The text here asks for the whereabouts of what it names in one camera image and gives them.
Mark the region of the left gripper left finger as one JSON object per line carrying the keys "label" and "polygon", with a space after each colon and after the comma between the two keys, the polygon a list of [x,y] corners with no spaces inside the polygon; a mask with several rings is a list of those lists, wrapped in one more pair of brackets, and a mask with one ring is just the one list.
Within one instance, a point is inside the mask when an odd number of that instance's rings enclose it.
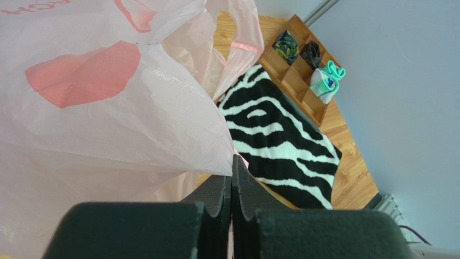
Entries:
{"label": "left gripper left finger", "polygon": [[231,183],[210,176],[180,202],[85,202],[61,219],[44,258],[226,258]]}

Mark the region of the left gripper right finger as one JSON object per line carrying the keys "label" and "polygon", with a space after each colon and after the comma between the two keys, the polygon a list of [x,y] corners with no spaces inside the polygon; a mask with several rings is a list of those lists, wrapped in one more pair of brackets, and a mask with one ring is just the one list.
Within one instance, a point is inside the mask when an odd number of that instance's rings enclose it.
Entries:
{"label": "left gripper right finger", "polygon": [[234,258],[411,258],[396,223],[368,210],[292,210],[233,158]]}

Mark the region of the pink peach plastic bag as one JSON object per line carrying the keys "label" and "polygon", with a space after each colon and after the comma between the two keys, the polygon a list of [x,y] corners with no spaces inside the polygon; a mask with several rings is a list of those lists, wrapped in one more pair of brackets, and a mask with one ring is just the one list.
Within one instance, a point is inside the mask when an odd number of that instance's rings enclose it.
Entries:
{"label": "pink peach plastic bag", "polygon": [[264,49],[254,1],[1,1],[1,257],[89,201],[231,176],[215,101]]}

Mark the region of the zebra striped cloth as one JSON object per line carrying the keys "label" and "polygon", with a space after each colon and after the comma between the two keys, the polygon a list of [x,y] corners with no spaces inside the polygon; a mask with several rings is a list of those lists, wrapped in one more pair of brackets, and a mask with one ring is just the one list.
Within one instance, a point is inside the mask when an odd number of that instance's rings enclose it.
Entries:
{"label": "zebra striped cloth", "polygon": [[295,207],[332,209],[342,152],[257,64],[217,103],[251,175]]}

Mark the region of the mint white rolled sock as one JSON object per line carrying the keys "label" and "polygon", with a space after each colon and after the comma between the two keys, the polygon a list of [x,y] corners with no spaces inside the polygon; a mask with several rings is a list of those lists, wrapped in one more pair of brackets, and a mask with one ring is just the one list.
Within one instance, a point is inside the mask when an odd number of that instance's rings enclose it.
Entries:
{"label": "mint white rolled sock", "polygon": [[310,89],[325,105],[328,105],[339,90],[340,80],[345,75],[344,68],[329,60],[325,67],[315,69],[310,80]]}

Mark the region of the wooden divided tray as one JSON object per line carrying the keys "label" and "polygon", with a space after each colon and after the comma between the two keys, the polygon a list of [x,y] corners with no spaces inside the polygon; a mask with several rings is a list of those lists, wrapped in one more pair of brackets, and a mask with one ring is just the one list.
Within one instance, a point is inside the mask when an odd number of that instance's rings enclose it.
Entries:
{"label": "wooden divided tray", "polygon": [[302,58],[298,57],[291,63],[277,53],[274,44],[281,39],[284,32],[288,32],[302,51],[308,43],[314,41],[319,45],[320,67],[325,67],[333,61],[338,67],[341,65],[319,41],[309,27],[298,15],[293,15],[280,29],[277,35],[266,45],[258,62],[269,74],[273,83],[318,127],[322,125],[328,105],[310,89],[310,80],[314,70]]}

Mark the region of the black rolled sock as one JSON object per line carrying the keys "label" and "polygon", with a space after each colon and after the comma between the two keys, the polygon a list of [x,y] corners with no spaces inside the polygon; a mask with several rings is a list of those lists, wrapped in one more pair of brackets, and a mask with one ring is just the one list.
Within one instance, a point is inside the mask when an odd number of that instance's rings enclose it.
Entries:
{"label": "black rolled sock", "polygon": [[300,56],[313,71],[319,68],[322,54],[320,46],[316,41],[312,40],[308,42],[301,50]]}

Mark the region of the dark patterned rolled sock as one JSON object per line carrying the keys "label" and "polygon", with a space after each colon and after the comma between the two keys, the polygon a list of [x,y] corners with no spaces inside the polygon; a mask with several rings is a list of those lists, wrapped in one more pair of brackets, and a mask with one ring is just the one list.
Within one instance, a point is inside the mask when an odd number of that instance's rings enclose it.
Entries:
{"label": "dark patterned rolled sock", "polygon": [[288,65],[292,65],[299,57],[299,45],[288,30],[279,35],[272,48]]}

